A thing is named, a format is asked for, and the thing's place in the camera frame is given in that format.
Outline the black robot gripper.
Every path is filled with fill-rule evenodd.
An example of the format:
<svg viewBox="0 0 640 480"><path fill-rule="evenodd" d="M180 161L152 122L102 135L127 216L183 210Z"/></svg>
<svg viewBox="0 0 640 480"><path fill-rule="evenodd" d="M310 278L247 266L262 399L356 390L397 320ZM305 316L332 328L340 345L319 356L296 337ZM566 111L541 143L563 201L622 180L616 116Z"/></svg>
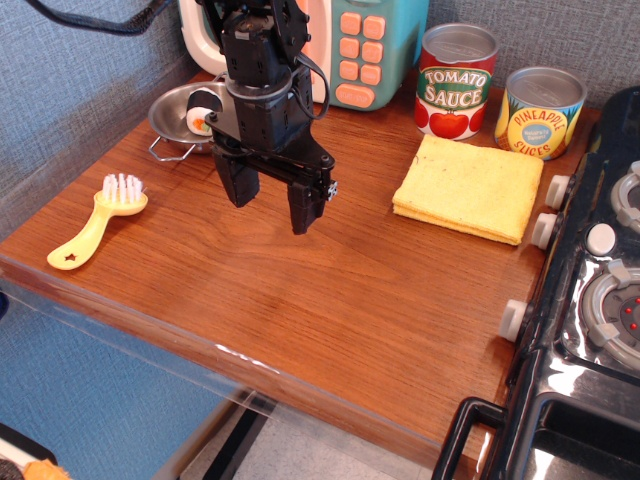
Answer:
<svg viewBox="0 0 640 480"><path fill-rule="evenodd" d="M257 87L226 75L218 94L222 110L206 117L212 129L216 170L231 203L242 208L260 191L259 175L287 186L292 230L306 234L337 193L335 160L311 134L315 113L311 69L287 69L278 81Z"/></svg>

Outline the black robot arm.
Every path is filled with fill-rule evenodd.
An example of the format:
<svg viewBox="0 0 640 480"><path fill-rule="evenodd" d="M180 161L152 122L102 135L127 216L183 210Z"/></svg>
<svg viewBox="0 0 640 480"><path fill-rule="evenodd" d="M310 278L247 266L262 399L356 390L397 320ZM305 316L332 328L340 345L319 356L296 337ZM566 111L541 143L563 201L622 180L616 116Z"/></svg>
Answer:
<svg viewBox="0 0 640 480"><path fill-rule="evenodd" d="M227 66L213 130L216 169L229 200L243 207L259 177L286 184L292 230L301 235L337 191L334 158L313 138L312 73L303 53L309 16L294 1L206 1L205 18Z"/></svg>

